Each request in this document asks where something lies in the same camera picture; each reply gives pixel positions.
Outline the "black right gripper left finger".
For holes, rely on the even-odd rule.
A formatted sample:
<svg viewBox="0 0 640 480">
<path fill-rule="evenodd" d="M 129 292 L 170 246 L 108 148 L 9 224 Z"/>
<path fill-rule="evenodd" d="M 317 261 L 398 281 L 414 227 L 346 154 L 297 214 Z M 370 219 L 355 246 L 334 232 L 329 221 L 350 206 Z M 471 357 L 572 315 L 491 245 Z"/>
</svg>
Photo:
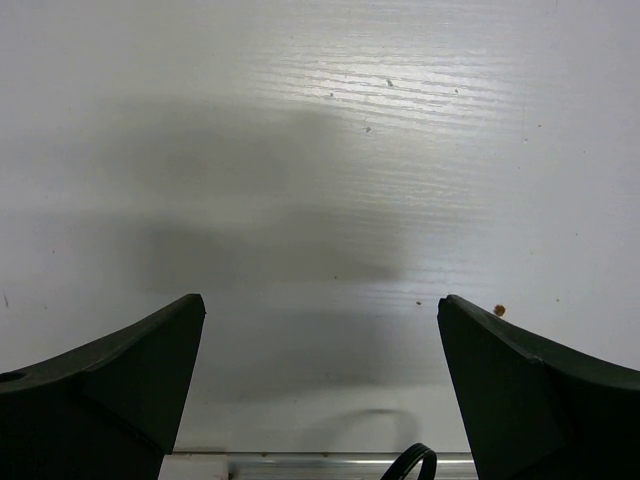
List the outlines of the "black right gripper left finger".
<svg viewBox="0 0 640 480">
<path fill-rule="evenodd" d="M 4 479 L 156 479 L 172 453 L 206 316 L 188 294 L 1 375 Z"/>
</svg>

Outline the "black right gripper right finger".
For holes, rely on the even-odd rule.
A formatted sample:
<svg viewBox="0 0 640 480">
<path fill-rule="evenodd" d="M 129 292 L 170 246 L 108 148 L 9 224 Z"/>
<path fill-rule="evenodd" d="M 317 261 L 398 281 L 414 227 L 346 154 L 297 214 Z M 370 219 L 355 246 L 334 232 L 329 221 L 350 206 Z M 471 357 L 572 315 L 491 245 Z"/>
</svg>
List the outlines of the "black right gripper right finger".
<svg viewBox="0 0 640 480">
<path fill-rule="evenodd" d="M 638 371 L 456 295 L 437 323 L 479 478 L 638 478 Z"/>
</svg>

